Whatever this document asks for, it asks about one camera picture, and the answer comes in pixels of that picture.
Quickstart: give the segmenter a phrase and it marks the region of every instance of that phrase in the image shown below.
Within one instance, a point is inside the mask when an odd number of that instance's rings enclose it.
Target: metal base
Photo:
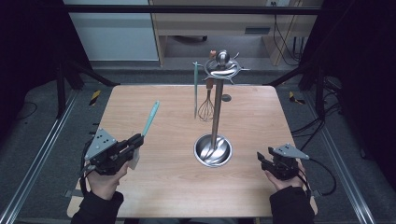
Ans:
[[[201,164],[208,167],[219,167],[227,163],[233,155],[233,147],[230,141],[222,135],[218,135],[216,147],[211,148],[212,133],[207,133],[195,142],[194,155]]]

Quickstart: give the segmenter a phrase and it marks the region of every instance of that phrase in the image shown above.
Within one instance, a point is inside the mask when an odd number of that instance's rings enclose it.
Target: black cloth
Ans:
[[[89,192],[72,218],[72,224],[112,224],[123,202],[116,192],[111,201],[106,201]],[[314,223],[315,213],[302,188],[288,187],[270,197],[274,224]]]
[[[302,188],[287,187],[271,195],[274,224],[314,223],[315,213]]]
[[[85,195],[79,210],[73,215],[72,224],[109,224],[115,223],[117,213],[123,203],[123,195],[115,192],[110,201],[89,192]]]

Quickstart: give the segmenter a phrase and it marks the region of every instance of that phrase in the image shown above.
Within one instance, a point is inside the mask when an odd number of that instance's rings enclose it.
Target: wall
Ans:
[[[147,0],[64,0],[67,5],[148,5]],[[70,13],[90,61],[158,61],[150,14]]]

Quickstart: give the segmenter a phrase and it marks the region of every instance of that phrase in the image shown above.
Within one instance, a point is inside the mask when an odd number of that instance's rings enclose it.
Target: metal rod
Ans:
[[[307,99],[308,107],[311,110],[313,116],[318,118],[314,106],[314,100],[312,99],[311,94],[303,91],[303,95],[304,98]],[[344,186],[346,195],[348,196],[349,201],[352,204],[352,207],[354,208],[356,216],[358,217],[360,223],[375,224],[373,214],[371,213],[370,208],[364,200],[352,173],[350,173],[349,169],[347,168],[346,162],[340,154],[340,150],[332,140],[332,136],[326,125],[321,130],[321,136],[323,143],[326,146],[325,148],[329,153],[329,157],[332,160],[332,164],[334,165],[334,169],[337,172],[341,183]]]
[[[341,9],[321,7],[241,7],[241,6],[131,6],[131,5],[59,5],[38,6],[42,9],[83,13],[179,13],[179,14],[268,14],[321,15],[338,13]]]
[[[212,124],[212,142],[210,149],[216,149],[216,143],[218,138],[219,129],[219,117],[221,108],[221,95],[224,86],[223,79],[216,79],[216,96],[215,96],[215,112],[213,114],[213,124]]]
[[[12,224],[17,218],[18,213],[21,211],[21,207],[23,206],[27,196],[32,190],[35,181],[38,178],[38,175],[41,172],[41,169],[44,166],[50,152],[52,151],[53,145],[55,144],[61,130],[66,123],[70,112],[73,109],[73,106],[77,100],[78,91],[72,91],[69,99],[67,101],[67,107],[63,113],[63,115],[55,120],[49,135],[44,141],[41,148],[38,150],[37,155],[35,156],[35,160],[27,171],[25,177],[23,178],[20,186],[12,197],[11,201],[8,203],[6,209],[0,216],[1,224]]]
[[[64,90],[64,65],[59,64],[56,71],[56,90],[58,91],[58,115],[56,118],[60,118],[66,110],[66,93]]]

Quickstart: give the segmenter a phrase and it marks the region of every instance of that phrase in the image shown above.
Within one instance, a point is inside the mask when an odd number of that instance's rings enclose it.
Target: white cabinet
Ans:
[[[269,0],[150,0],[154,6],[244,6],[265,7]],[[320,7],[322,0],[277,1],[288,7]],[[270,54],[273,65],[281,60],[280,52],[285,44],[280,37],[288,41],[293,36],[309,36],[316,16],[278,15],[276,23],[279,32],[275,33],[274,15],[231,15],[231,14],[160,14],[152,15],[157,38],[160,61],[166,50],[168,35],[260,35]]]
[[[76,5],[148,5],[147,0],[64,0]],[[149,13],[70,13],[90,61],[158,61]]]

